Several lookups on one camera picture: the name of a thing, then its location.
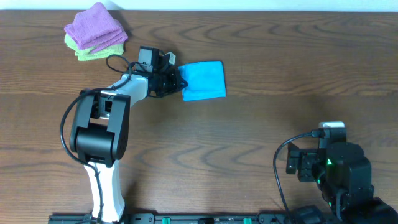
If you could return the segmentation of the blue microfiber cloth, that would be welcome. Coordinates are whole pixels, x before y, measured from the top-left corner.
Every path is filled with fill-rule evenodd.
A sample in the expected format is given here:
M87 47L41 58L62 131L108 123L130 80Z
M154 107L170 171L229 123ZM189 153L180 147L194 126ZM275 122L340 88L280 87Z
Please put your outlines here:
M207 61L190 63L178 68L188 86L182 90L183 101L226 97L223 63Z

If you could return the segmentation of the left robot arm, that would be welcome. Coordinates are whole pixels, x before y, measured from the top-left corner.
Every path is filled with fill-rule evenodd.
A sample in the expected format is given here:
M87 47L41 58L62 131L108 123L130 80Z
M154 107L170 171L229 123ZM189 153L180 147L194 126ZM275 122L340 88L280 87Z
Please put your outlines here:
M91 185L90 223L119 223L125 209L119 176L129 136L131 107L147 97L162 98L182 91L188 83L175 68L172 52L142 46L136 62L105 88L82 90L75 108L70 140L64 149L84 165Z

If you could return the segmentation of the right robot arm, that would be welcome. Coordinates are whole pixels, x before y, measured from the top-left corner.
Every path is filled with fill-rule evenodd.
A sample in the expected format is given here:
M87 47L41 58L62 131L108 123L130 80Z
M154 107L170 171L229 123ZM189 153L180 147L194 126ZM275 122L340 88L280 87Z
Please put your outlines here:
M301 149L288 144L287 174L316 182L337 220L344 223L397 223L397 212L374 196L371 163L361 146L334 142Z

